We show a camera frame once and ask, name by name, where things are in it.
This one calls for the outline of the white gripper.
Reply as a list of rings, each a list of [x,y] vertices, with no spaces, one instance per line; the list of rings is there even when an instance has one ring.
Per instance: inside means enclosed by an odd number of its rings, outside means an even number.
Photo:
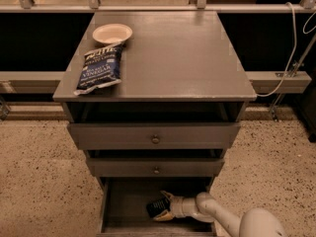
[[[170,211],[163,211],[153,217],[155,221],[170,221],[176,218],[194,217],[198,213],[196,200],[193,197],[174,197],[166,191],[160,193],[170,202]]]

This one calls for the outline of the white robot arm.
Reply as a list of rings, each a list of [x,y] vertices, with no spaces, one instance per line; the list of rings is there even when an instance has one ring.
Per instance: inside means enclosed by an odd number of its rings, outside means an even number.
[[[155,221],[191,217],[200,222],[217,221],[231,237],[288,237],[280,221],[268,210],[252,208],[241,217],[223,207],[207,192],[195,197],[179,197],[166,191],[146,205]]]

